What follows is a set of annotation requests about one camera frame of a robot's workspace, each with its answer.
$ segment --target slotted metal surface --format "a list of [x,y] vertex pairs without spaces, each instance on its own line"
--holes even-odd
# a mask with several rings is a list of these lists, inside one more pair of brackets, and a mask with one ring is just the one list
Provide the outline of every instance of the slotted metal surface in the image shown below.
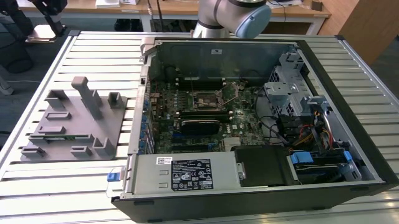
[[[139,74],[140,40],[144,33],[82,32],[68,37],[47,73],[10,141],[0,153],[0,223],[134,223],[111,204],[106,195],[106,176],[126,165],[127,143],[134,119]],[[189,37],[187,34],[166,34]],[[385,158],[399,173],[399,108],[379,79],[363,70],[365,65],[345,43],[333,37],[267,35],[271,39],[305,39],[313,48]],[[76,96],[70,82],[87,76],[90,88],[100,96],[119,91],[128,97],[116,160],[88,162],[22,163],[20,147],[28,143],[48,103],[48,90],[64,89]],[[319,94],[323,94],[311,77]],[[111,186],[114,193],[120,185]],[[177,223],[399,223],[399,188],[375,196],[361,197],[331,210],[299,211],[259,216],[226,217]]]

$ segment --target sticker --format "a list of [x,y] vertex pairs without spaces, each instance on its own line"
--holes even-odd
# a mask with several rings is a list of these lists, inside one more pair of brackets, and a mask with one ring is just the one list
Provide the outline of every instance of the sticker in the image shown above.
[[211,54],[213,55],[222,55],[223,50],[222,49],[213,49]]
[[211,159],[173,161],[174,191],[214,189]]
[[169,165],[173,163],[173,157],[156,157],[156,165]]
[[123,13],[139,13],[139,10],[122,10]]

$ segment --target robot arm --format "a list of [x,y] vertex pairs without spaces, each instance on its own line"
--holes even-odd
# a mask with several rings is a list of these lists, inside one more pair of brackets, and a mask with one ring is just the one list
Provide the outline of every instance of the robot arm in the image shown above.
[[60,37],[64,34],[64,30],[66,30],[66,27],[60,22],[62,20],[60,13],[63,12],[68,4],[68,1],[67,0],[28,0],[28,1],[34,3],[35,7],[42,12],[52,31],[55,32],[56,36]]
[[266,0],[201,0],[199,22],[194,37],[255,38],[265,30],[271,17]]
[[[67,6],[67,0],[30,0],[39,9],[56,37],[64,33],[64,26],[60,23],[60,13]],[[0,0],[0,13],[10,16],[14,20],[22,34],[27,37],[34,33],[34,25],[19,9],[16,0]]]
[[34,32],[34,24],[23,11],[20,11],[16,0],[0,0],[0,13],[10,16],[24,36],[28,36]]

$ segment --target barcode sticker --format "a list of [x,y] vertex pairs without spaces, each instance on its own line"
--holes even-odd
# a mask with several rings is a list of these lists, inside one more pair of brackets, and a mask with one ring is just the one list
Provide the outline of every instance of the barcode sticker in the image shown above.
[[209,185],[209,184],[213,184],[213,181],[203,181],[202,182],[202,185]]
[[122,10],[123,13],[139,13],[139,10]]
[[171,165],[173,157],[156,157],[156,165]]

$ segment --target power supply label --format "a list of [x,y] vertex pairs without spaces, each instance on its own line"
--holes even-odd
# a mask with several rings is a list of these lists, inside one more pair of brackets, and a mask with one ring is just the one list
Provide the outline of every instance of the power supply label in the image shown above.
[[173,161],[174,191],[214,189],[211,159]]

